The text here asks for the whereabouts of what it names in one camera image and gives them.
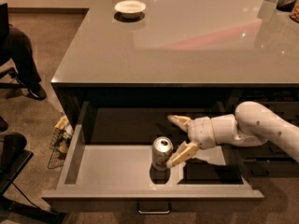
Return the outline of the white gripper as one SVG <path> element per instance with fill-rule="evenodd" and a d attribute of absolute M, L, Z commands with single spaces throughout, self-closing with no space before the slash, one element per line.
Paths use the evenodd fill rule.
<path fill-rule="evenodd" d="M 177 151 L 171 155 L 166 163 L 168 168 L 175 167 L 180 163 L 192 158 L 198 148 L 209 149 L 216 146 L 211 119 L 203 117 L 192 120 L 189 117 L 168 115 L 168 120 L 178 126 L 185 133 L 188 132 L 190 143 L 183 142 Z"/>

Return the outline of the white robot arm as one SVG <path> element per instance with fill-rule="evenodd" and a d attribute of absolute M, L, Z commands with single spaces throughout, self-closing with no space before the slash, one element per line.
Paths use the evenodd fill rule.
<path fill-rule="evenodd" d="M 257 147 L 266 141 L 280 147 L 299 161 L 299 128 L 256 102 L 244 102 L 234 114 L 215 118 L 170 115 L 168 119 L 184 131 L 190 142 L 183 142 L 166 163 L 168 168 L 192 158 L 199 149 L 229 144 L 236 147 Z"/>

